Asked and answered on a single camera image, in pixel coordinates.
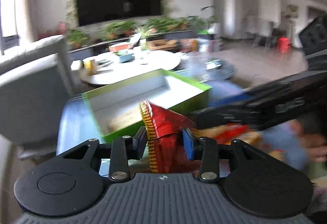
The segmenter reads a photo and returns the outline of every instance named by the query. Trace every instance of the gray sofa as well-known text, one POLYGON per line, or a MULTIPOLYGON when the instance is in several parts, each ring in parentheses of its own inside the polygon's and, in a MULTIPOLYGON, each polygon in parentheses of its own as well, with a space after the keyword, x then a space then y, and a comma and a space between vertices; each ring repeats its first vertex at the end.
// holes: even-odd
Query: gray sofa
POLYGON ((18 50, 0 56, 0 134, 28 159, 55 152, 63 107, 78 86, 64 36, 18 50))

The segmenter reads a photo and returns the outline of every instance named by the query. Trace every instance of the green box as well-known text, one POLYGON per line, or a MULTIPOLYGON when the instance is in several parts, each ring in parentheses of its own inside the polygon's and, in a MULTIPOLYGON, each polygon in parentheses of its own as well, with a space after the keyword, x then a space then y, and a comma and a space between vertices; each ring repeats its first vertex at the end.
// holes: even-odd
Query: green box
POLYGON ((211 86, 163 69, 135 76, 83 94, 106 142, 123 135, 135 135, 139 121, 117 131, 109 131, 108 120, 132 109, 144 99, 187 116, 207 107, 211 86))

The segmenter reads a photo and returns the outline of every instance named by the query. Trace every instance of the yellow cup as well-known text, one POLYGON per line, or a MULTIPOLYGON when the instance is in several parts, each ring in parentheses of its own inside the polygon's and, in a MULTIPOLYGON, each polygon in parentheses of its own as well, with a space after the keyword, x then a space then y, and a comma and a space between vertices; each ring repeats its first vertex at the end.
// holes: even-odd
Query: yellow cup
POLYGON ((93 57, 89 57, 83 60, 84 68, 88 75, 94 75, 97 71, 97 62, 93 57))

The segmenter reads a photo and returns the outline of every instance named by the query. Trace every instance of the curtain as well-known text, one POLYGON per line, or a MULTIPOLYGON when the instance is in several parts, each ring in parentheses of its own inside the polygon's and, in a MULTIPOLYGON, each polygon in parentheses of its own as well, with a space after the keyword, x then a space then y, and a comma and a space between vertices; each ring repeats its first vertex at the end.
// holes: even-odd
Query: curtain
POLYGON ((16 0, 15 8, 20 45, 37 41, 35 0, 16 0))

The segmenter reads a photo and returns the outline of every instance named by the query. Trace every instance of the window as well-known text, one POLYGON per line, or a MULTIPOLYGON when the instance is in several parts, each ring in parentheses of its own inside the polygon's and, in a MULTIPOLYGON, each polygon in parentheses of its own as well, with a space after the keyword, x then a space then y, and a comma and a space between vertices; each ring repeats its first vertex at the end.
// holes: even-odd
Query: window
POLYGON ((0 0, 0 51, 19 45, 17 35, 15 0, 0 0))

